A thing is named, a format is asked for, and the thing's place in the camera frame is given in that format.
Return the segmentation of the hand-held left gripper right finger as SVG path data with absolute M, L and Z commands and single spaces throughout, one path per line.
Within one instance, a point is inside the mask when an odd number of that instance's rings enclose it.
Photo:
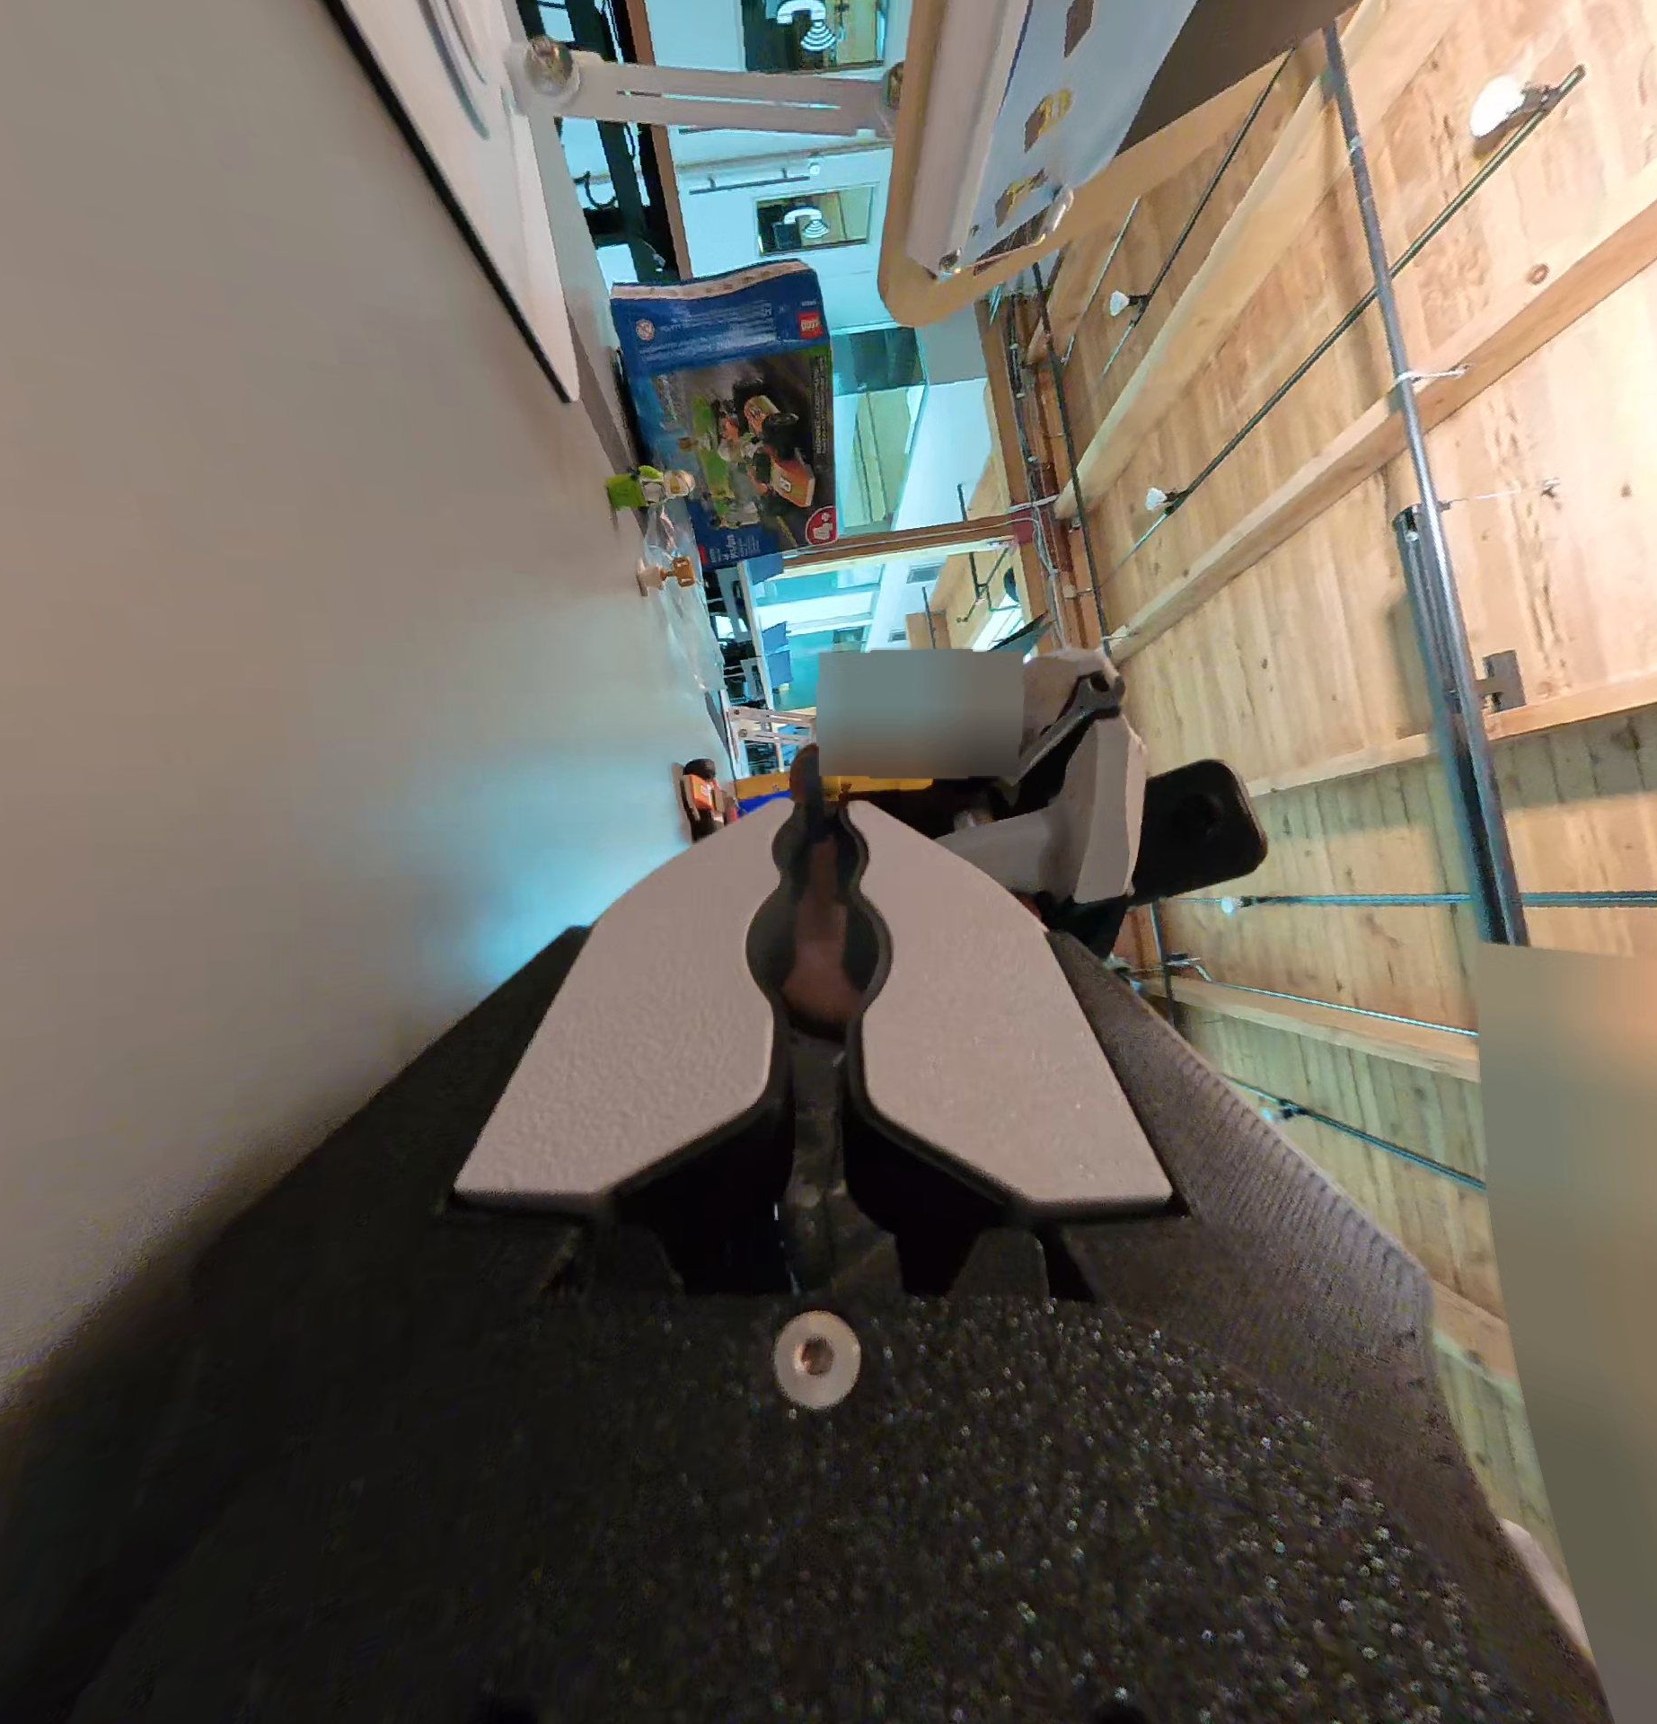
M 1169 1210 L 1172 1179 L 1046 924 L 890 809 L 847 804 L 847 827 L 879 938 L 851 1031 L 871 1122 L 1027 1219 Z

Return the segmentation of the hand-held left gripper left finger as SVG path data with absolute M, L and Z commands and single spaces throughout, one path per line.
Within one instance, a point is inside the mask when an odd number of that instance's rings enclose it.
M 594 924 L 455 1172 L 480 1210 L 598 1215 L 771 1099 L 777 1010 L 748 938 L 780 890 L 771 802 Z

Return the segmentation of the lego instruction booklet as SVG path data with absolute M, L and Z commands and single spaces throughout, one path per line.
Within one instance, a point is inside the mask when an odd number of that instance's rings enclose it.
M 1189 0 L 1030 0 L 975 204 L 1007 242 L 1089 184 L 1125 143 Z

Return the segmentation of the white booklet stand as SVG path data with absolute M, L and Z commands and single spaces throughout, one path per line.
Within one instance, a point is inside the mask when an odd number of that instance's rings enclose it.
M 879 302 L 921 332 L 1055 253 L 1121 198 L 1162 184 L 1260 91 L 1299 33 L 1326 17 L 1313 3 L 1299 25 L 1287 25 L 1292 3 L 1194 3 L 1121 151 L 1019 237 L 980 242 L 975 204 L 1027 3 L 906 3 L 900 55 L 851 75 L 614 63 L 525 40 L 516 3 L 329 14 L 561 400 L 580 400 L 580 360 L 609 367 L 614 333 L 590 333 L 609 291 L 580 291 L 590 308 L 574 312 L 561 273 L 556 242 L 586 252 L 590 222 L 563 218 L 574 192 L 549 211 L 543 136 L 556 136 L 556 120 L 890 148 Z

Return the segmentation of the blue lego set box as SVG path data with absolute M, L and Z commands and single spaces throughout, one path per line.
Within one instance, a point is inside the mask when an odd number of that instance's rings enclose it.
M 834 345 L 820 273 L 766 261 L 609 291 L 642 451 L 691 483 L 713 570 L 837 543 Z

